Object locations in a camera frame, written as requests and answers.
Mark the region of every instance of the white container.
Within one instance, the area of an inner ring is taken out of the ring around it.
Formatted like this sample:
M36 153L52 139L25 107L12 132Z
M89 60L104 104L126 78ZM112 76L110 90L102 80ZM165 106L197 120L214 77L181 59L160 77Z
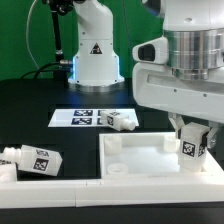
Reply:
M56 176L62 163L58 152L23 145L21 149L5 148L3 160L18 164L18 169Z

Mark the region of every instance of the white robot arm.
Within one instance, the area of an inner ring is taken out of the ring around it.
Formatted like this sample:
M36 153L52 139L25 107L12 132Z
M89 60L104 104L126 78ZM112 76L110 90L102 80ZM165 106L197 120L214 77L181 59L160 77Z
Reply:
M74 0L78 17L79 51L73 59L71 88L107 91L119 86L119 57L113 50L113 15L98 0Z
M139 105L169 112L176 131L182 130L181 153L193 161L202 156L203 136L212 147L212 139L224 123L224 2L142 3L164 18L163 36L133 49L139 62L133 70L134 98ZM199 124L185 126L178 114L208 120L212 129Z

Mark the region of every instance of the warning label sticker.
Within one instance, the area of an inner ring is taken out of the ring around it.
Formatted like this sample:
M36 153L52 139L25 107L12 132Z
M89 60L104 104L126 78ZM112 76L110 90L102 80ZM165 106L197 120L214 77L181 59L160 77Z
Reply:
M93 49L91 50L90 54L102 54L102 51L99 47L99 45L96 43L93 47Z

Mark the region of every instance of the white cylindrical part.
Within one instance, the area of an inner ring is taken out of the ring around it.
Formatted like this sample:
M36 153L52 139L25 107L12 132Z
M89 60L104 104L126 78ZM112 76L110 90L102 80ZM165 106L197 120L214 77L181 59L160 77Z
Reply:
M135 129L135 122L129 119L123 119L121 122L122 129L133 131Z
M116 135L106 136L104 138L105 154L115 155L122 151L122 138Z
M113 163L107 167L107 172L113 175L123 175L128 173L128 166L123 163Z
M18 163L19 164L20 159L21 159L21 150L6 147L4 149L2 159L5 160L5 161L9 161L11 163Z
M164 136L164 151L166 152L177 152L180 147L180 140L175 135Z

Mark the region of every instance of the blue led light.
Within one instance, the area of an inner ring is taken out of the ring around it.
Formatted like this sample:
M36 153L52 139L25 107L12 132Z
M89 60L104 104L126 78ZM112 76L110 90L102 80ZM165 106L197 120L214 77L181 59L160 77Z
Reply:
M72 75L73 79L75 80L76 78L76 58L73 57L73 75Z

